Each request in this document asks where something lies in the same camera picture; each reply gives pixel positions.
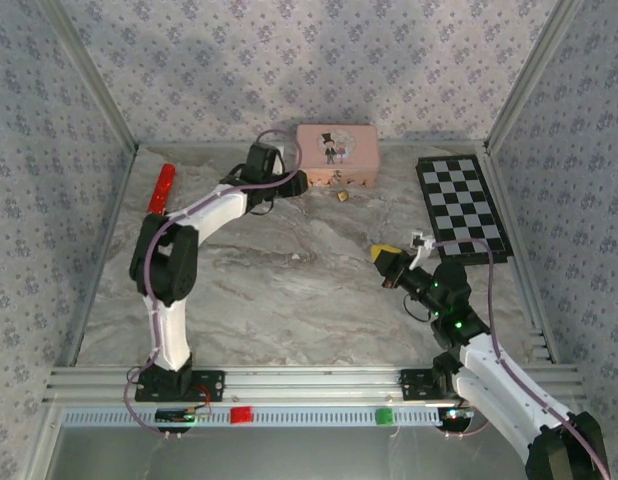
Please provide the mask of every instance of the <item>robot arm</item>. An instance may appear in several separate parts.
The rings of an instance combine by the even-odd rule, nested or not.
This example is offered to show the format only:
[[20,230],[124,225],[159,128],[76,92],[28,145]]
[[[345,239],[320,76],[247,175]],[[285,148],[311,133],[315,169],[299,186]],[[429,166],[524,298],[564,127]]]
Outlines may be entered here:
[[[270,145],[255,143],[251,146],[247,161],[225,177],[206,197],[194,204],[161,216],[148,215],[142,225],[138,243],[133,254],[129,274],[136,282],[138,291],[151,319],[152,351],[154,369],[162,369],[165,376],[183,377],[183,369],[190,368],[191,350],[187,343],[185,328],[185,302],[196,281],[198,247],[216,230],[239,218],[262,202],[276,197],[300,195],[307,189],[304,172],[277,188],[242,191],[241,185],[262,185],[280,180],[285,176],[280,152]],[[147,295],[143,278],[143,266],[149,244],[156,232],[170,219],[178,218],[159,242],[162,251],[156,250],[151,257],[151,287],[157,298],[154,302]],[[184,389],[187,382],[176,382]]]
[[[422,240],[414,246],[428,256],[429,244]],[[383,287],[404,288],[433,314],[434,337],[446,350],[426,374],[403,371],[403,393],[418,398],[433,384],[438,397],[471,402],[513,446],[530,480],[604,478],[572,433],[586,440],[608,471],[600,426],[587,412],[575,415],[547,394],[494,341],[469,305],[471,288],[462,265],[443,261],[430,275],[416,266],[421,252],[411,256],[395,247],[374,246],[372,257],[385,277]],[[573,428],[567,429],[558,416]]]

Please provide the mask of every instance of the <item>chessboard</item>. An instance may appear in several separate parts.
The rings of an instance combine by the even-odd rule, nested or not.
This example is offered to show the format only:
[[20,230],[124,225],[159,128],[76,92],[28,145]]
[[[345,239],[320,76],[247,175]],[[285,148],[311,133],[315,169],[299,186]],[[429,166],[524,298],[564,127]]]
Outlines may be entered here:
[[[418,159],[418,179],[431,226],[438,242],[480,238],[487,242],[495,263],[513,255],[487,182],[475,155]],[[439,247],[440,257],[463,265],[489,263],[479,243]]]

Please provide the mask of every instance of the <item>yellow object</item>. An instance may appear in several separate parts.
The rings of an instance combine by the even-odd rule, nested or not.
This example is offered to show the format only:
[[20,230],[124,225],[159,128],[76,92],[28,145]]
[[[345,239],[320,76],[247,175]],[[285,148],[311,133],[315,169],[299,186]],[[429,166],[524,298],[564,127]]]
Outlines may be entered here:
[[402,253],[398,247],[392,247],[391,245],[374,245],[371,247],[371,261],[375,262],[376,259],[380,256],[380,252],[382,251],[391,252],[391,253]]

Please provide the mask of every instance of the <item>red object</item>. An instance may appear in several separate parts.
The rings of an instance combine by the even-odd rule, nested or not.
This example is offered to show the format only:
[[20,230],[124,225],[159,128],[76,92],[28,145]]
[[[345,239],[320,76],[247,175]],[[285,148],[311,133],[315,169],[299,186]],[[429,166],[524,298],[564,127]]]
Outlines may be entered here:
[[231,424],[253,422],[251,407],[236,407],[231,409]]
[[162,166],[158,181],[156,182],[156,188],[153,190],[151,196],[151,202],[149,202],[149,208],[147,212],[157,213],[158,215],[165,214],[165,208],[167,207],[167,198],[169,197],[169,191],[173,185],[173,177],[176,176],[176,167],[170,163],[165,163]]

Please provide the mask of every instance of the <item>marble surface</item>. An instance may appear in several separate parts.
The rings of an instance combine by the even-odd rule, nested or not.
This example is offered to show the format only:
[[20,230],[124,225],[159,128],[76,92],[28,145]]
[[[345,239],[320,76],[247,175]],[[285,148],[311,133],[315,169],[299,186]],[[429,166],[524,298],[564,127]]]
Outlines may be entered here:
[[[141,148],[129,180],[78,359],[79,365],[132,365],[149,352],[149,319],[127,273],[158,172],[176,165],[168,209],[207,194],[247,146]],[[386,146],[377,186],[309,190],[279,200],[268,215],[247,215],[199,250],[187,299],[188,339],[198,365],[429,365],[440,353],[428,325],[402,309],[403,291],[381,288],[374,243],[405,247],[430,229],[415,164],[444,154]],[[433,271],[437,258],[425,265]],[[468,268],[471,302],[487,319],[487,267]],[[531,345],[510,267],[495,269],[495,316],[502,344],[527,363]],[[411,304],[414,312],[421,312]]]

